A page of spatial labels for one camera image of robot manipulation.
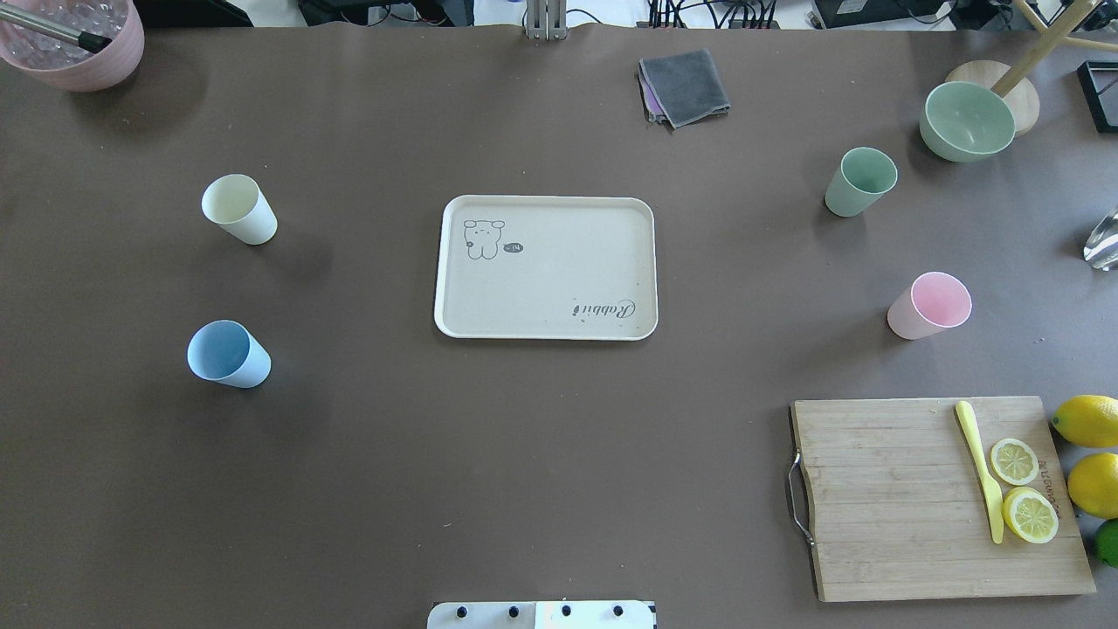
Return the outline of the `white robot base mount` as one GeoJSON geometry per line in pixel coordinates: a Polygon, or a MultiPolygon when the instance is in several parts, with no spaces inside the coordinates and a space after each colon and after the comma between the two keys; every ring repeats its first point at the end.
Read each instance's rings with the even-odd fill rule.
{"type": "Polygon", "coordinates": [[[656,628],[652,602],[639,600],[540,600],[443,602],[427,628],[656,628]]]}

